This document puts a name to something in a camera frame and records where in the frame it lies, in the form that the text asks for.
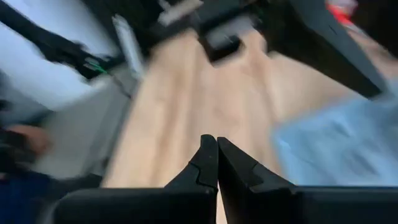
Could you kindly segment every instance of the white wall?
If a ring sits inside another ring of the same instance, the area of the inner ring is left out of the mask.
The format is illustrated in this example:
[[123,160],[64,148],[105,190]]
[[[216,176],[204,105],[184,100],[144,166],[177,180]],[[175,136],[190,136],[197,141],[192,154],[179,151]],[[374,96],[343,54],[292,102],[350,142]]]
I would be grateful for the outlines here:
[[[93,54],[118,50],[79,0],[2,0],[39,26],[84,43]],[[0,23],[0,69],[23,94],[51,110],[93,90],[79,73],[44,60],[33,44]]]

